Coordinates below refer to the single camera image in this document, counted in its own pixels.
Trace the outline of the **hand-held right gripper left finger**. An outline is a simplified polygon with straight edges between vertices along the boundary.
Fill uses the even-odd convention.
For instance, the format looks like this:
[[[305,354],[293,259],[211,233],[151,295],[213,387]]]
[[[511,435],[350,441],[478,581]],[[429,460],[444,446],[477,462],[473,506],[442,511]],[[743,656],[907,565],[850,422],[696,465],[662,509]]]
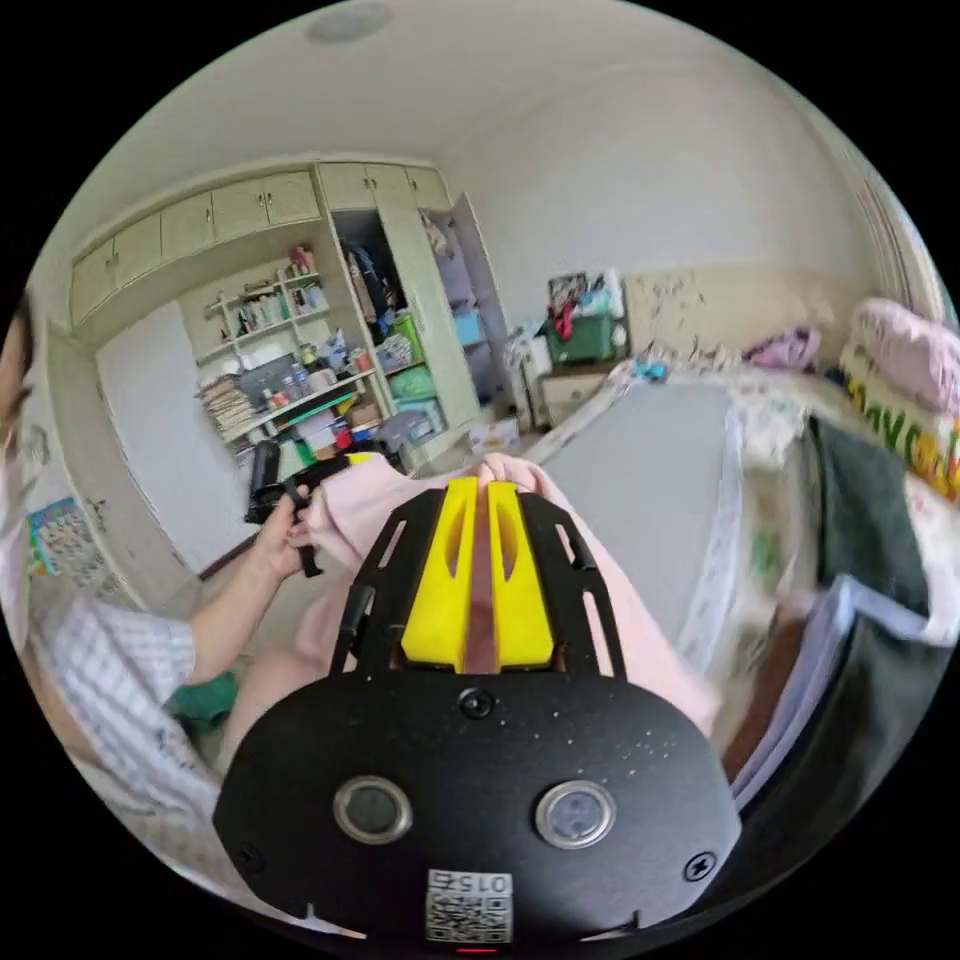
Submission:
[[[478,480],[455,478],[440,493],[400,648],[410,665],[462,673],[471,611]]]

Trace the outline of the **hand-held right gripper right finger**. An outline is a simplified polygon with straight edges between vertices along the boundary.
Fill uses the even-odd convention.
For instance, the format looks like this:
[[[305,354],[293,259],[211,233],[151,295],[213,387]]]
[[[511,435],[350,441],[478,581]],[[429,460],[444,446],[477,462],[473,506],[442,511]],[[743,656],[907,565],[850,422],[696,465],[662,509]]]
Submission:
[[[491,597],[502,671],[551,666],[554,642],[517,488],[488,485]]]

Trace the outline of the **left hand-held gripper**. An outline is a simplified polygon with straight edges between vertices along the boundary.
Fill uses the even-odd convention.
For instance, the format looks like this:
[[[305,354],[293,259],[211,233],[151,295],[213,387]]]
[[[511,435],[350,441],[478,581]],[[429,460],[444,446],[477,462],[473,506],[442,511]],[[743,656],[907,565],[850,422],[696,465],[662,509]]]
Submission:
[[[303,467],[281,480],[280,454],[254,454],[244,521],[262,527],[284,495],[292,500],[294,519],[297,519],[310,505],[312,493],[327,480],[348,467],[369,463],[376,458],[377,455],[371,452],[336,454]]]

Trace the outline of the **person's left hand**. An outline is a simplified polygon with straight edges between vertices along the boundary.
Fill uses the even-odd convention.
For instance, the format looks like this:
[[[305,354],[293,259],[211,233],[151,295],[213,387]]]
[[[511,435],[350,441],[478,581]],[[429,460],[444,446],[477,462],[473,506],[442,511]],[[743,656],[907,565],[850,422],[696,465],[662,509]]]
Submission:
[[[308,493],[306,487],[283,493],[255,539],[251,563],[271,585],[279,586],[313,563],[304,560],[307,551],[313,555],[307,524],[311,507]]]

